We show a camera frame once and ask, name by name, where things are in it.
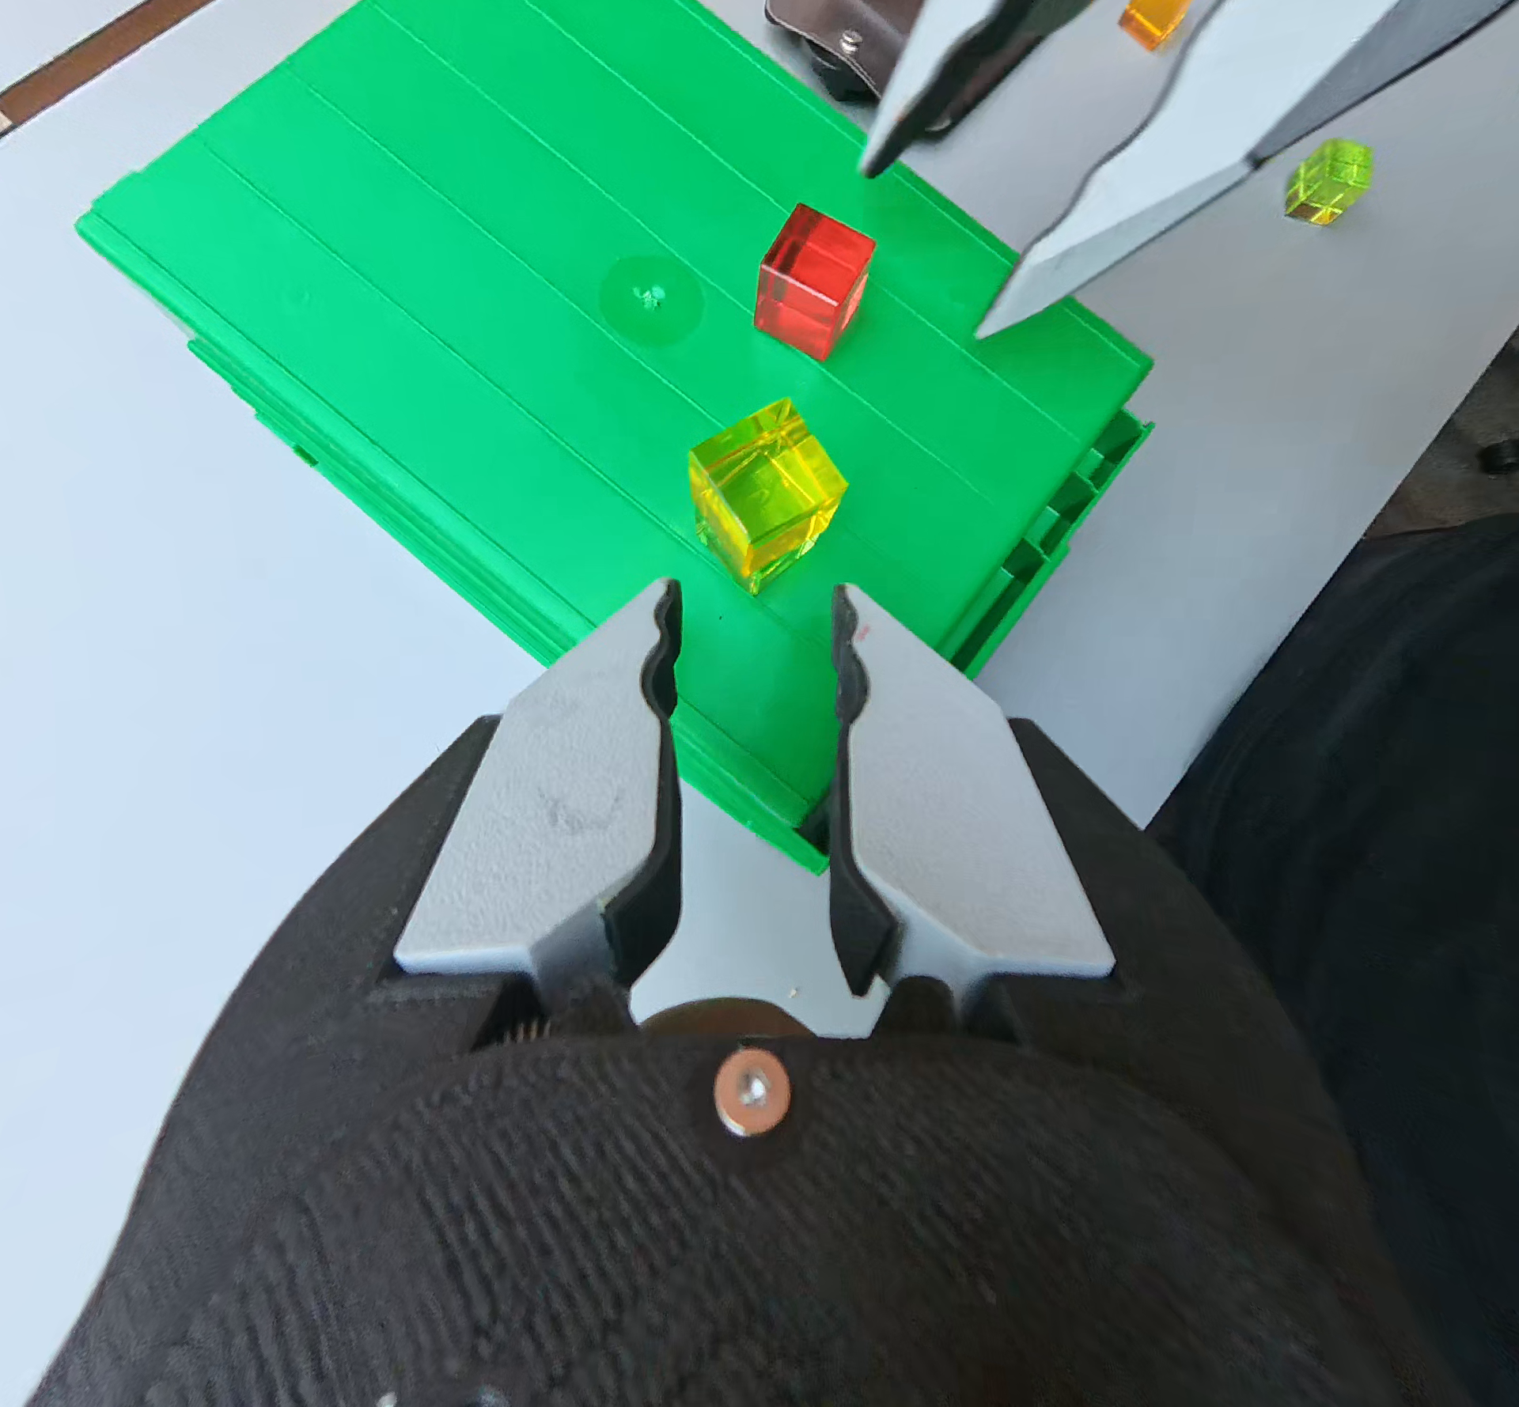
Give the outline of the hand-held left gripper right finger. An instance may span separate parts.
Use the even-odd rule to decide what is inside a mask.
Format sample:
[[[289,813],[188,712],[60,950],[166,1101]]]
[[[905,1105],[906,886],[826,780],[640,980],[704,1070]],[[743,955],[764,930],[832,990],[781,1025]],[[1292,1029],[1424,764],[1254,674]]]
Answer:
[[[830,629],[827,904],[849,991],[920,977],[966,1017],[996,977],[1110,979],[1113,949],[996,702],[856,585],[833,588]]]

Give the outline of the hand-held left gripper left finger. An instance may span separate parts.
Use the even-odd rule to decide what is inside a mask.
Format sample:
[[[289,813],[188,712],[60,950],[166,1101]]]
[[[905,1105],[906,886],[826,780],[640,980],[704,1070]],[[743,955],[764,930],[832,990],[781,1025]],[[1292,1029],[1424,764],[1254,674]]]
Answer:
[[[628,990],[682,909],[678,582],[656,580],[503,710],[405,923],[408,974]]]

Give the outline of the red transparent cube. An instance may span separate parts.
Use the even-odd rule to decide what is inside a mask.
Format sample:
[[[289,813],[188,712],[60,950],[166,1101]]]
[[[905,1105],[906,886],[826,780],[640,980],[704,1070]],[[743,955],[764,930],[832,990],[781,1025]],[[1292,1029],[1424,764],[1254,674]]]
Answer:
[[[799,203],[757,269],[753,326],[826,362],[854,320],[876,242]]]

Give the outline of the yellow transparent cube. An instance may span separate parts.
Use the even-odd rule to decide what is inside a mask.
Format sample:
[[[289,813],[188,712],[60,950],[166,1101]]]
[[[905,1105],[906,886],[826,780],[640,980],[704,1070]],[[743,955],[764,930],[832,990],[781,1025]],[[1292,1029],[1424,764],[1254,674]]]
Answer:
[[[751,596],[816,546],[848,490],[791,399],[693,448],[688,478],[696,536]]]

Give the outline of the green plastic box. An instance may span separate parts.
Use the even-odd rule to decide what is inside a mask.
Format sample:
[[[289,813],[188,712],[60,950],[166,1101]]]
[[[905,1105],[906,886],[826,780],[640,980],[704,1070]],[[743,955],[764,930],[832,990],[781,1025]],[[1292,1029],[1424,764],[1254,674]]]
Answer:
[[[541,664],[682,587],[678,773],[811,873],[830,596],[974,675],[1148,429],[1072,299],[977,342],[1014,253],[696,0],[360,0],[77,222],[188,348]],[[799,204],[876,242],[816,362],[753,326]],[[688,454],[791,399],[844,476],[759,595]]]

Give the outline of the white desk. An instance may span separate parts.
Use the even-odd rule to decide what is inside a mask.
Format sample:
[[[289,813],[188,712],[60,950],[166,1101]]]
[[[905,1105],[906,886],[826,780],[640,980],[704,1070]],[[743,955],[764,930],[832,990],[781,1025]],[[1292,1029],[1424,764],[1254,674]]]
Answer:
[[[75,236],[357,0],[216,0],[3,138],[3,1404],[313,881],[533,663]],[[1147,822],[1515,329],[1515,13],[1087,290],[1153,433],[981,675]]]

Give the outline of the lime green transparent cube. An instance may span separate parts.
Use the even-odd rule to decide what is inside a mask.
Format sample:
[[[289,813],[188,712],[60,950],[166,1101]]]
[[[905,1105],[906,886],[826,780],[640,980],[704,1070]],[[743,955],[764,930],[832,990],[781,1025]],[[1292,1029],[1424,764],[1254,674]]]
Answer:
[[[1330,226],[1367,195],[1373,176],[1371,146],[1352,139],[1327,139],[1292,173],[1283,214],[1311,226]]]

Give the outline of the person's dark clothing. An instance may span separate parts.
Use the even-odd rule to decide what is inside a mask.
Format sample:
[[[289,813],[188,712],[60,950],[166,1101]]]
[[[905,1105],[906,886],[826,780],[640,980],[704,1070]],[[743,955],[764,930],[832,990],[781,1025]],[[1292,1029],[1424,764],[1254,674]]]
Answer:
[[[1161,811],[1316,1059],[1420,1331],[1515,1404],[1515,516],[1359,544]]]

